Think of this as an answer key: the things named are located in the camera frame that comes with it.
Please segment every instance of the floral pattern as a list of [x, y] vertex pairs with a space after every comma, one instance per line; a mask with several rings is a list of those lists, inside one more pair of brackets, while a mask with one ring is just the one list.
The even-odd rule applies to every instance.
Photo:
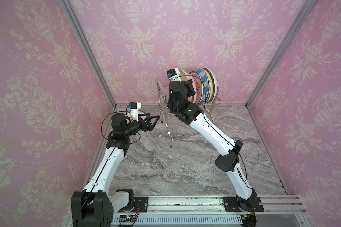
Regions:
[[167, 84], [167, 70], [202, 67], [225, 72], [224, 103], [245, 103], [304, 0], [70, 3], [117, 103], [156, 103], [145, 90]]
[[0, 226], [61, 226], [110, 111], [58, 1], [0, 2]]
[[341, 0], [317, 1], [251, 112], [314, 226], [341, 226]]

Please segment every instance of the dish rack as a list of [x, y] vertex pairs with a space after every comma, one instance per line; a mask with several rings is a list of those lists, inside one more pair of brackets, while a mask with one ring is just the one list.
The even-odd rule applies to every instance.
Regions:
[[[157, 82], [157, 91], [159, 99], [159, 110], [160, 110], [160, 120], [163, 123], [165, 121], [165, 127], [167, 128], [169, 137], [169, 147], [173, 146], [173, 141], [178, 139], [185, 139], [187, 137], [200, 134], [197, 130], [189, 127], [180, 120], [177, 119], [175, 114], [169, 112], [167, 107], [168, 102], [168, 86], [162, 85], [159, 81]], [[205, 114], [209, 119], [214, 122], [212, 117], [212, 110], [216, 105], [221, 104], [221, 100], [218, 98], [218, 91], [216, 93], [216, 98], [211, 103], [206, 103]]]

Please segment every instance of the marble floor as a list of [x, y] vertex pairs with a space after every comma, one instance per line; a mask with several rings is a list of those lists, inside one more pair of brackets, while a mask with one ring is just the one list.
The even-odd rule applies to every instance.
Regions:
[[[158, 106], [146, 106], [142, 111], [159, 115]], [[245, 161], [249, 184], [257, 194], [284, 194], [277, 173], [269, 160], [259, 134], [245, 105], [219, 105], [213, 110], [214, 123], [244, 146], [241, 155]], [[179, 134], [186, 134], [177, 126]], [[110, 194], [119, 188], [131, 188], [136, 195], [235, 195], [235, 189], [214, 160], [217, 150], [202, 135], [173, 141], [169, 147], [165, 124], [160, 120], [154, 130], [140, 131], [141, 139], [130, 145], [116, 171]]]

